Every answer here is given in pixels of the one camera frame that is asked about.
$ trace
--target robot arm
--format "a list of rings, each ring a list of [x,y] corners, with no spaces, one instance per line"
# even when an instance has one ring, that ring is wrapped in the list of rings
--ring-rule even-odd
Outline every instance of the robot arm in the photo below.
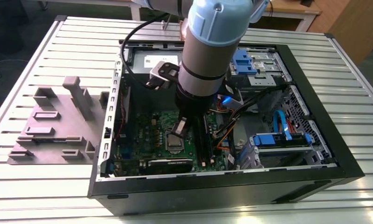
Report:
[[[249,22],[256,22],[269,0],[133,0],[150,9],[186,16],[188,28],[177,73],[176,105],[182,136],[196,117],[209,109]]]

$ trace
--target blue plastic clip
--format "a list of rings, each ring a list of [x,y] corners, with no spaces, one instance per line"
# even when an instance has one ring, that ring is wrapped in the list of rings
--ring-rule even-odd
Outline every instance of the blue plastic clip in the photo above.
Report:
[[[281,128],[282,128],[281,132],[285,133],[286,140],[292,140],[292,135],[290,135],[290,132],[289,132],[285,113],[281,110],[276,110],[273,112],[273,119],[272,119],[273,132],[280,132],[280,130],[278,130],[278,116],[280,116],[280,123],[281,123]]]
[[[304,136],[305,136],[308,145],[312,145],[312,138],[310,138],[310,135],[309,135],[308,133],[305,133]]]
[[[274,139],[272,134],[261,134],[258,135],[260,137],[260,142],[262,145],[273,145],[274,144]]]
[[[253,142],[254,142],[254,146],[261,145],[258,136],[254,136],[254,137],[253,137]]]

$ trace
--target motherboard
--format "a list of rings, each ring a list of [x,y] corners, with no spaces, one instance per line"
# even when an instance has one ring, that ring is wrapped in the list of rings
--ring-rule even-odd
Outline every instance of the motherboard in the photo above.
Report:
[[[210,162],[200,162],[193,129],[184,138],[170,134],[177,118],[177,111],[136,114],[133,143],[128,146],[117,146],[114,162],[117,176],[144,175],[146,166],[152,163],[160,165],[158,163],[164,161],[190,163],[190,172],[225,170],[222,153],[216,153],[216,155],[212,153]],[[214,113],[205,115],[205,121],[209,134],[212,134],[218,128]]]

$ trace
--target floor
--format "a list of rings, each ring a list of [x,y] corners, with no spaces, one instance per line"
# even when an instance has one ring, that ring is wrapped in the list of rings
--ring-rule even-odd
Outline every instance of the floor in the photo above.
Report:
[[[20,35],[24,39],[24,49],[10,55],[0,53],[0,61],[8,59],[29,60],[40,41],[50,27],[56,15],[130,19],[130,10],[128,7],[110,7],[98,5],[53,3],[48,5],[48,10],[42,12],[34,1],[22,1],[25,11],[29,16],[29,24],[18,26]],[[141,10],[141,19],[148,20],[153,16],[149,10]],[[6,97],[8,92],[25,68],[24,61],[5,61],[0,63],[0,105]],[[361,72],[373,86],[373,52],[358,65]]]

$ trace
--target gray plastic part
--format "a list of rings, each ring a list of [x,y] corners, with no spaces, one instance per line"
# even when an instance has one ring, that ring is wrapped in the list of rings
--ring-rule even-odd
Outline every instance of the gray plastic part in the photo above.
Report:
[[[109,92],[101,92],[101,94],[100,94],[100,103],[101,103],[101,108],[104,110],[106,110],[108,98],[109,98]]]
[[[64,149],[61,156],[65,160],[80,160],[84,158],[78,149]]]
[[[78,109],[74,107],[70,95],[56,95],[54,98],[48,97],[50,105],[56,111],[46,111],[46,108],[34,106],[28,123],[18,136],[17,143],[12,149],[8,164],[92,164],[94,149],[98,147],[102,136],[102,127],[105,121],[105,110],[100,103],[100,96],[90,96],[90,112],[93,120],[85,121]],[[54,114],[60,116],[57,119],[36,119],[36,114]],[[52,135],[26,134],[26,129],[52,127],[54,132]],[[80,157],[65,160],[62,158],[62,150],[78,150]],[[18,154],[28,150],[33,156],[28,159],[18,159]]]
[[[53,105],[50,104],[50,98],[56,98],[56,94],[50,87],[38,87],[33,99],[38,106],[45,110],[52,110]]]
[[[86,89],[82,91],[80,88],[80,78],[77,76],[66,76],[62,87],[70,91],[72,101],[74,106],[78,108],[80,113],[85,120],[93,119],[90,105],[90,96]]]
[[[88,141],[85,144],[85,154],[88,155],[88,158],[93,160],[93,155],[94,155],[94,147],[92,143]]]
[[[42,111],[33,114],[36,120],[60,120],[61,115],[57,111]]]
[[[56,130],[52,127],[28,127],[25,134],[29,135],[53,135]]]
[[[10,152],[10,154],[8,155],[9,158],[12,158],[13,160],[17,161],[29,161],[32,160],[33,153],[30,153],[28,150],[18,150],[18,151],[13,151]]]

